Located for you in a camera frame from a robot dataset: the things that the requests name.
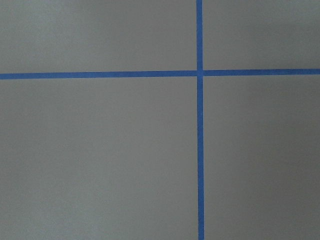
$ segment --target horizontal blue tape line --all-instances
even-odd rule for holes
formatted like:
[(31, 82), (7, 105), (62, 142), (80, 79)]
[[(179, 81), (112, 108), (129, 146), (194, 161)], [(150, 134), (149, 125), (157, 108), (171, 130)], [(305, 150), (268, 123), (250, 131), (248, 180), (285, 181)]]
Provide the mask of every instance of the horizontal blue tape line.
[(91, 78), (143, 78), (143, 77), (195, 77), (195, 70), (177, 71), (98, 71), (98, 72), (36, 72), (2, 73), (0, 80), (10, 79), (91, 79)]
[(263, 76), (263, 75), (317, 75), (320, 68), (311, 69), (239, 69), (204, 70), (204, 76)]
[[(320, 75), (320, 68), (311, 69), (239, 69), (204, 70), (204, 76), (264, 76), (264, 75)], [(98, 72), (36, 72), (1, 73), (0, 80), (10, 79), (91, 79), (91, 78), (144, 78), (196, 77), (196, 70), (176, 71), (98, 71)]]

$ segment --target blue tape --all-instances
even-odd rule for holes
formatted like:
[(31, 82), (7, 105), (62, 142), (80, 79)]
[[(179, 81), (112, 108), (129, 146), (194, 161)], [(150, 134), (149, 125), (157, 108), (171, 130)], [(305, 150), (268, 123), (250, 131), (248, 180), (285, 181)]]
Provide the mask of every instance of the blue tape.
[(318, 75), (320, 68), (314, 69), (240, 69), (205, 70), (204, 76), (266, 76), (266, 75)]
[(197, 54), (198, 70), (176, 71), (97, 71), (97, 72), (36, 72), (0, 73), (0, 80), (14, 79), (93, 79), (93, 78), (144, 78), (144, 77), (196, 77), (196, 76), (267, 76), (267, 75), (320, 75), (320, 68), (306, 69), (239, 69), (202, 70), (202, 53)]
[(198, 240), (205, 239), (203, 7), (196, 1)]
[(10, 79), (91, 79), (91, 78), (144, 78), (144, 77), (195, 77), (195, 70), (177, 71), (97, 71), (97, 72), (37, 72), (2, 73), (0, 80)]

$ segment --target gray floor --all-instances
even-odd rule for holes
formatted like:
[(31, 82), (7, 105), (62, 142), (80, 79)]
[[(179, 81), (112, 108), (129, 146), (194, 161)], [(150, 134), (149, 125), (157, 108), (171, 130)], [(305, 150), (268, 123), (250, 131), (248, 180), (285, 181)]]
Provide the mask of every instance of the gray floor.
[(0, 73), (194, 70), (194, 0), (1, 0)]
[[(203, 65), (319, 68), (320, 2), (203, 0)], [(195, 0), (2, 0), (0, 74), (196, 70)], [(319, 76), (204, 78), (207, 240), (318, 240)], [(0, 81), (0, 239), (195, 240), (195, 77)]]
[(197, 238), (196, 79), (0, 81), (0, 239)]
[(319, 68), (320, 1), (204, 0), (204, 69)]
[(204, 80), (205, 236), (320, 236), (319, 76)]

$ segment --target vertical blue tape line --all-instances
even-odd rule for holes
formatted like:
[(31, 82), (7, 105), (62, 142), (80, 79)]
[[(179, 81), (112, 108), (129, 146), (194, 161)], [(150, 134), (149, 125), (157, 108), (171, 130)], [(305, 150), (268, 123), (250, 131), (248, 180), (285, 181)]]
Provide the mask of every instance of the vertical blue tape line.
[(203, 8), (196, 0), (198, 240), (205, 239)]

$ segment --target blue line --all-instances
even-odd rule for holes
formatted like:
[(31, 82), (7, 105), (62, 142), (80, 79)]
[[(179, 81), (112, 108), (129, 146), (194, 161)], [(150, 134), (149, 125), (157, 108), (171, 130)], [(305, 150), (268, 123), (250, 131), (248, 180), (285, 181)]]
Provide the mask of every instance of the blue line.
[(0, 80), (13, 79), (92, 79), (92, 78), (144, 78), (144, 77), (195, 77), (195, 76), (267, 76), (267, 75), (320, 75), (320, 68), (301, 69), (237, 69), (203, 70), (202, 44), (197, 44), (198, 70), (176, 71), (96, 71), (96, 72), (36, 72), (0, 73)]
[(198, 240), (205, 239), (203, 6), (196, 1)]
[(0, 80), (13, 79), (91, 79), (91, 78), (144, 78), (144, 77), (195, 77), (195, 70), (177, 71), (96, 71), (96, 72), (36, 72), (2, 73)]
[(320, 68), (306, 69), (239, 69), (205, 70), (204, 76), (318, 75)]

